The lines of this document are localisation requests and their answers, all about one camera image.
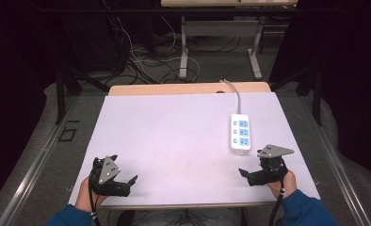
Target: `white tabletop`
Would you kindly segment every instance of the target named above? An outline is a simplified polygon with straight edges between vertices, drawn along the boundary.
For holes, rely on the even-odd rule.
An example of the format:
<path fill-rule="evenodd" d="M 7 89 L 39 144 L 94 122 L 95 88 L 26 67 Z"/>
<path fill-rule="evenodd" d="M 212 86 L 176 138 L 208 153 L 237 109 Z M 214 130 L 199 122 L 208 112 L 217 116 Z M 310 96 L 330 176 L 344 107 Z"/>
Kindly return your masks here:
<path fill-rule="evenodd" d="M 235 93 L 107 96 L 69 203 L 95 157 L 118 156 L 115 181 L 138 175 L 129 197 L 109 197 L 105 208 L 177 208 L 274 202 L 266 186 L 249 186 L 238 169 L 261 170 L 256 152 L 267 144 L 293 149 L 283 157 L 298 188 L 319 199 L 275 93 L 242 92 L 250 116 L 251 151 L 231 153 Z"/>
<path fill-rule="evenodd" d="M 292 6 L 298 0 L 162 0 L 163 7 Z"/>

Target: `table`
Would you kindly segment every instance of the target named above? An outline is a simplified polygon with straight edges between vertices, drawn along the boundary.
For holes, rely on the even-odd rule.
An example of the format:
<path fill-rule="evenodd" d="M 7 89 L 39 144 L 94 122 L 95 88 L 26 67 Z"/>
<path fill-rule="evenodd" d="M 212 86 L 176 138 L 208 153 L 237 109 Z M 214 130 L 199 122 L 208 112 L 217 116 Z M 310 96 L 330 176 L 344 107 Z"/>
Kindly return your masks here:
<path fill-rule="evenodd" d="M 201 8 L 201 7 L 275 7 L 293 6 L 298 0 L 162 0 L 163 7 L 169 8 Z M 262 73 L 256 58 L 259 40 L 265 17 L 257 21 L 187 21 L 182 17 L 182 57 L 180 62 L 181 79 L 186 78 L 188 49 L 186 48 L 187 36 L 242 36 L 253 37 L 252 48 L 248 49 L 250 65 L 253 76 L 261 80 Z"/>
<path fill-rule="evenodd" d="M 237 98 L 228 84 L 117 86 L 105 97 L 73 188 L 74 203 L 92 160 L 117 154 L 115 181 L 138 175 L 129 197 L 110 197 L 102 208 L 152 209 L 251 206 L 275 201 L 266 186 L 250 187 L 238 169 L 261 170 L 258 149 L 271 143 L 293 149 L 283 157 L 298 187 L 319 199 L 275 93 L 266 83 L 234 83 L 250 116 L 251 151 L 230 151 L 230 115 Z"/>

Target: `person's arm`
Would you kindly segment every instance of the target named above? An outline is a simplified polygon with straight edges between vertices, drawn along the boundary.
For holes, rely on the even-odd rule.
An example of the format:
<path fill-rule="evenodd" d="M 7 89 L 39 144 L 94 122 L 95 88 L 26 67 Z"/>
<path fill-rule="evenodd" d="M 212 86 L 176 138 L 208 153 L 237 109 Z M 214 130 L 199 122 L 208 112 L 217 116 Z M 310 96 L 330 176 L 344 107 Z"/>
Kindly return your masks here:
<path fill-rule="evenodd" d="M 280 182 L 267 184 L 278 198 Z M 310 198 L 297 188 L 297 180 L 293 171 L 288 170 L 284 177 L 285 193 L 282 198 L 284 216 L 282 225 L 337 225 L 323 203 L 315 198 Z"/>
<path fill-rule="evenodd" d="M 96 195 L 92 193 L 93 201 L 96 202 L 96 207 L 100 207 L 101 203 L 107 196 Z M 60 212 L 52 215 L 45 225 L 71 226 L 71 225 L 91 225 L 91 205 L 89 202 L 89 178 L 86 178 L 79 190 L 76 204 L 73 206 L 68 204 Z"/>

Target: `power outlet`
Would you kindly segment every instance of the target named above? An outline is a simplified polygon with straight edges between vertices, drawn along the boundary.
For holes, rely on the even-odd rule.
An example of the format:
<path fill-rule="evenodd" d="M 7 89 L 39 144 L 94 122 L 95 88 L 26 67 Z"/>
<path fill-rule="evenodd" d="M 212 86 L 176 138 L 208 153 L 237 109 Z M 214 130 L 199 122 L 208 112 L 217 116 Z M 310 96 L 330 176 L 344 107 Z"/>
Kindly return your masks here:
<path fill-rule="evenodd" d="M 250 118 L 248 115 L 231 116 L 230 149 L 233 153 L 246 154 L 250 151 Z"/>

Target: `blue sleeve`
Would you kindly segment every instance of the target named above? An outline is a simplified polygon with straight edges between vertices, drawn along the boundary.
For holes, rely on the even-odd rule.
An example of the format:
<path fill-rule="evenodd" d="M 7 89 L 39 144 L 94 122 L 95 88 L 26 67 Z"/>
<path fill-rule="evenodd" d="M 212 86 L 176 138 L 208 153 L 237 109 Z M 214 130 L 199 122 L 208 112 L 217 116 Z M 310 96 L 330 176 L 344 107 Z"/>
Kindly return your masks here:
<path fill-rule="evenodd" d="M 68 204 L 60 212 L 54 214 L 47 221 L 47 226 L 89 226 L 91 225 L 92 216 L 90 213 L 77 210 L 71 204 Z"/>
<path fill-rule="evenodd" d="M 323 203 L 310 198 L 300 190 L 295 191 L 282 201 L 284 216 L 282 225 L 337 225 Z"/>

